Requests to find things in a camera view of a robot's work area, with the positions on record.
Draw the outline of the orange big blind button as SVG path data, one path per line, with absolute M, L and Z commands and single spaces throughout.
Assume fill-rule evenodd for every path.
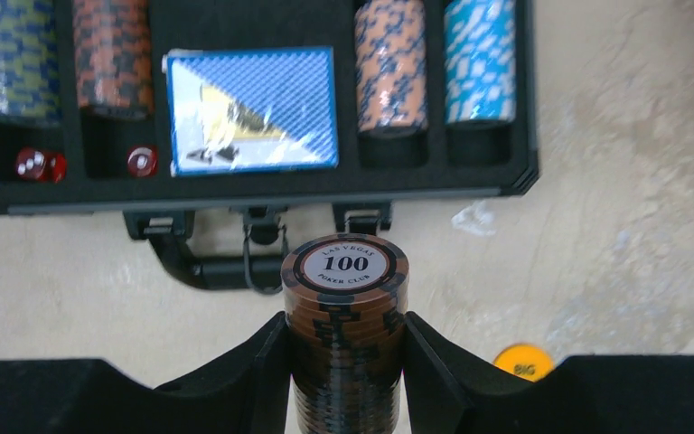
M 555 367 L 554 360 L 548 352 L 527 343 L 513 344 L 505 348 L 494 358 L 493 364 L 530 382 L 543 379 Z

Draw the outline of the red die in case left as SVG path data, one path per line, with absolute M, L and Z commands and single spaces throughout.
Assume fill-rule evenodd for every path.
M 16 156 L 14 171 L 23 180 L 56 184 L 65 178 L 67 161 L 62 153 L 24 147 Z

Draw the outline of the red die in case right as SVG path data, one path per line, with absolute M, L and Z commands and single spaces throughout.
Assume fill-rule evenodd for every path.
M 135 146 L 127 154 L 127 171 L 134 177 L 154 175 L 157 166 L 157 150 L 152 146 Z

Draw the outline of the red die in case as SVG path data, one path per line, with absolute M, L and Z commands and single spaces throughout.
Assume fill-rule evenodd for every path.
M 16 156 L 14 171 L 23 180 L 56 184 L 65 178 L 67 161 L 62 153 L 24 147 Z
M 135 146 L 127 154 L 127 171 L 134 177 L 154 175 L 157 166 L 157 150 L 152 146 Z

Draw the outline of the tan chip stack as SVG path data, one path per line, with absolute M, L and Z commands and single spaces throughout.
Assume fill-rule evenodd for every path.
M 407 137 L 427 128 L 426 10 L 421 1 L 369 1 L 354 16 L 358 129 Z

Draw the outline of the orange purple chip stack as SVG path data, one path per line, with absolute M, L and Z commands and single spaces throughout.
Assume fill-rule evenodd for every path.
M 140 120 L 155 108 L 149 3 L 72 3 L 79 108 L 103 118 Z

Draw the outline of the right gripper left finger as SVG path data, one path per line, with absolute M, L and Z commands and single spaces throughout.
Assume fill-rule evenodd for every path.
M 282 433 L 290 368 L 283 313 L 156 388 L 101 359 L 0 360 L 0 433 Z

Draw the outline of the green purple chip stack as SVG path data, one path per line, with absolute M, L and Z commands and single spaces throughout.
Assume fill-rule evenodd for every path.
M 0 1 L 0 121 L 55 127 L 61 120 L 52 1 Z

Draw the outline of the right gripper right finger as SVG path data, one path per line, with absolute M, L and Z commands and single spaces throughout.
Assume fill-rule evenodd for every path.
M 694 433 L 694 355 L 575 355 L 529 382 L 405 324 L 415 433 Z

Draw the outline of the brown poker chip stack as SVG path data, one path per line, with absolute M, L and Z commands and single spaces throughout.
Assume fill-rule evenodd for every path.
M 399 384 L 409 260 L 375 235 L 337 233 L 284 259 L 297 422 L 304 433 L 391 433 Z

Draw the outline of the black poker set case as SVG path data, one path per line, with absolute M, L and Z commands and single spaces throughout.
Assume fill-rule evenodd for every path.
M 121 211 L 193 288 L 279 289 L 281 254 L 198 257 L 194 215 L 286 245 L 395 200 L 539 177 L 531 1 L 0 1 L 0 215 Z

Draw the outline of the light blue chip stack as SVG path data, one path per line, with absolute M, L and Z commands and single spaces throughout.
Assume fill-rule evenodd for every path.
M 515 8 L 507 0 L 459 0 L 445 8 L 447 125 L 503 125 L 515 119 Z

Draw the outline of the blue card deck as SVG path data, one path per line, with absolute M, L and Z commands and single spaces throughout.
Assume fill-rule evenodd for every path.
M 173 177 L 339 164 L 332 48 L 173 49 L 162 71 Z

